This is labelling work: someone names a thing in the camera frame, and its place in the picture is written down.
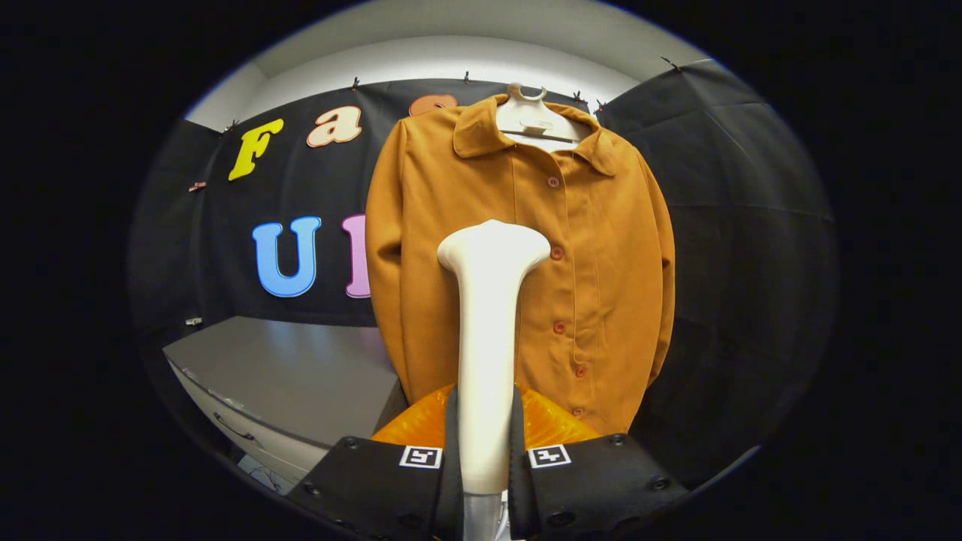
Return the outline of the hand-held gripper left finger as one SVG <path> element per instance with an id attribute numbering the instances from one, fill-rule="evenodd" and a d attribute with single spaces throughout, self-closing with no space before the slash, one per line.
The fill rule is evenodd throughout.
<path id="1" fill-rule="evenodd" d="M 286 495 L 324 540 L 463 540 L 457 403 L 443 405 L 443 444 L 346 436 Z"/>

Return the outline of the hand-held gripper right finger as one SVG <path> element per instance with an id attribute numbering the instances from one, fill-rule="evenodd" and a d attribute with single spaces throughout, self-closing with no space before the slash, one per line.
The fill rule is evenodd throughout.
<path id="1" fill-rule="evenodd" d="M 536 413 L 532 398 L 516 389 L 508 473 L 512 540 L 629 540 L 688 496 L 628 434 L 526 444 Z"/>

